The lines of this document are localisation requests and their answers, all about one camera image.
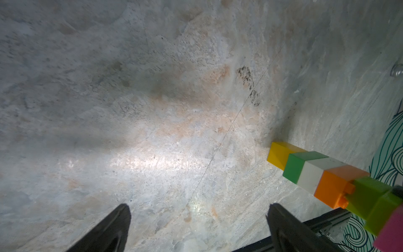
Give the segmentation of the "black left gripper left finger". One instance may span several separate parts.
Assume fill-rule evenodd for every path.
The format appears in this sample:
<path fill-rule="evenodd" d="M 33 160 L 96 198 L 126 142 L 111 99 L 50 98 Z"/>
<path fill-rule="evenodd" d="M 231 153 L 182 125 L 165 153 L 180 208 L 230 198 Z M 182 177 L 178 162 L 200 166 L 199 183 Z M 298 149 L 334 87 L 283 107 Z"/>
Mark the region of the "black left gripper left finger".
<path fill-rule="evenodd" d="M 127 204 L 120 204 L 68 252 L 123 252 L 127 243 L 131 212 Z"/>

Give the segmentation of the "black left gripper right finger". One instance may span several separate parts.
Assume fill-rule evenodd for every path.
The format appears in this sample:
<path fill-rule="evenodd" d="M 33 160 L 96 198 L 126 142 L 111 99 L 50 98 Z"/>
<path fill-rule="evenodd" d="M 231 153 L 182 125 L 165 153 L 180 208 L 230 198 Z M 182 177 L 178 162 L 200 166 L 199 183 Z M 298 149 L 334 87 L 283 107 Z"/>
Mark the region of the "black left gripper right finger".
<path fill-rule="evenodd" d="M 267 214 L 271 239 L 276 252 L 340 252 L 330 240 L 317 236 L 278 203 Z"/>

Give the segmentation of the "lime green lego brick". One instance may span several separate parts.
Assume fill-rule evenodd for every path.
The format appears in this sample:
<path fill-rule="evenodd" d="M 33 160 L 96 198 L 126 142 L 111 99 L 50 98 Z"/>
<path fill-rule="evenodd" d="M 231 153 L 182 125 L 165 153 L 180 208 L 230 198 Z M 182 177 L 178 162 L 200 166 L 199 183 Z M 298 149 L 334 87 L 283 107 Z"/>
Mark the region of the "lime green lego brick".
<path fill-rule="evenodd" d="M 364 229 L 378 236 L 393 211 L 403 203 L 403 200 L 391 191 L 381 196 L 370 211 Z"/>

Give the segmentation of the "small lime lego brick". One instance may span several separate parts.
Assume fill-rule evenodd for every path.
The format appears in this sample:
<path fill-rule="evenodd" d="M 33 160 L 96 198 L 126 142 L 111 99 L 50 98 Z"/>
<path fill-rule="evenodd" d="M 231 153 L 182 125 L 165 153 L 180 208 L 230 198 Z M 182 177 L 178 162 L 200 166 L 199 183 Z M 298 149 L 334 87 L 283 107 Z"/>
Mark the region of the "small lime lego brick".
<path fill-rule="evenodd" d="M 353 181 L 355 191 L 347 194 L 347 210 L 367 220 L 378 199 L 392 187 L 381 181 L 365 176 Z"/>

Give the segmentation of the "magenta lego brick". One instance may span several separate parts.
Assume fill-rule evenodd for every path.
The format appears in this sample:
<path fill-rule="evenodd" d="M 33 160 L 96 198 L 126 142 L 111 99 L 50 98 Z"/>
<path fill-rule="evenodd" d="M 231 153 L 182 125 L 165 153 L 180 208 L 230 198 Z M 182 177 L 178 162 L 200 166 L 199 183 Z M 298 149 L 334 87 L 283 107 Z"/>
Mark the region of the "magenta lego brick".
<path fill-rule="evenodd" d="M 396 208 L 375 239 L 373 246 L 381 252 L 403 252 L 403 206 Z"/>

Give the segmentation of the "orange long lego brick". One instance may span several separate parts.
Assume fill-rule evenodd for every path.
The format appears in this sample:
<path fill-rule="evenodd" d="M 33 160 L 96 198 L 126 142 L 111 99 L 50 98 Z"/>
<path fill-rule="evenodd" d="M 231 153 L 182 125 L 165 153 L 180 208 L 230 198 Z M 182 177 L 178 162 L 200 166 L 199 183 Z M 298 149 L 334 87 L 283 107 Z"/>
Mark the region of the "orange long lego brick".
<path fill-rule="evenodd" d="M 314 197 L 332 209 L 346 209 L 348 206 L 346 196 L 355 191 L 354 180 L 365 176 L 370 176 L 370 173 L 351 165 L 325 170 Z"/>

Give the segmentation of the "white lego brick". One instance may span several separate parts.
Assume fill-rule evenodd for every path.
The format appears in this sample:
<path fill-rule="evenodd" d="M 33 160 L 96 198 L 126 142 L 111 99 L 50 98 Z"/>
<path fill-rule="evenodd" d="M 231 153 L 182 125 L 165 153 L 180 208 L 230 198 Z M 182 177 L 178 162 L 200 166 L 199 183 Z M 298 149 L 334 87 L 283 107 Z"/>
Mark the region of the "white lego brick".
<path fill-rule="evenodd" d="M 332 157 L 305 161 L 297 185 L 314 195 L 324 171 L 345 165 Z"/>

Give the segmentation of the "dark green long lego brick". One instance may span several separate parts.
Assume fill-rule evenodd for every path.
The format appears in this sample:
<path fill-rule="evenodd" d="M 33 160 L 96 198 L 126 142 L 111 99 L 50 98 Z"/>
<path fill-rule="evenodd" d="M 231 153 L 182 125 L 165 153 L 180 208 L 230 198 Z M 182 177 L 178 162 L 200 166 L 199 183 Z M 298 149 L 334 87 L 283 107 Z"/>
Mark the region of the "dark green long lego brick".
<path fill-rule="evenodd" d="M 316 151 L 289 154 L 282 176 L 297 184 L 305 162 L 323 158 L 328 158 L 328 156 Z"/>

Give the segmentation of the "yellow lego brick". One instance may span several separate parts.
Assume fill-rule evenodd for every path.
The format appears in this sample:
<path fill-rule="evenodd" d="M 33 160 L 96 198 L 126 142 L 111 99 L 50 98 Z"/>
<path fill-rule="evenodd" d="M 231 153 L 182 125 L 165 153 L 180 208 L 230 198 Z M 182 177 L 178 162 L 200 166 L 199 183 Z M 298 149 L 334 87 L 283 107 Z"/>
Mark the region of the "yellow lego brick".
<path fill-rule="evenodd" d="M 272 142 L 267 161 L 284 171 L 289 155 L 299 152 L 306 152 L 306 150 L 287 142 Z"/>

